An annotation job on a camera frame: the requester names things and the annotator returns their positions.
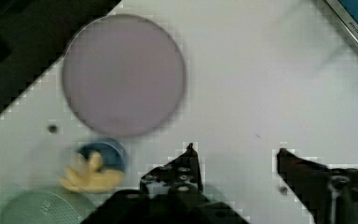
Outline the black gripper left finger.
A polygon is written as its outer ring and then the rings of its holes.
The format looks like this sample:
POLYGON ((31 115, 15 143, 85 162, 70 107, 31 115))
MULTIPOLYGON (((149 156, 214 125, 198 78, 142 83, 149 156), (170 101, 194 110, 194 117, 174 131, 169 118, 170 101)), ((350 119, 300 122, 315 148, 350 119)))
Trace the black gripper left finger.
POLYGON ((114 193, 80 224, 249 224, 203 190, 198 153, 188 145, 182 155, 142 176, 138 189, 114 193))

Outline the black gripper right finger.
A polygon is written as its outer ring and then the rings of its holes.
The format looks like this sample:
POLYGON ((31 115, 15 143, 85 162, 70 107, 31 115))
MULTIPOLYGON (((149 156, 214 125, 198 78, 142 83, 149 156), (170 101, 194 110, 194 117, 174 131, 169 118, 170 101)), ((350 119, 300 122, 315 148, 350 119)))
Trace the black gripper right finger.
POLYGON ((358 224, 358 169, 329 168, 282 148, 277 173, 315 224, 358 224))

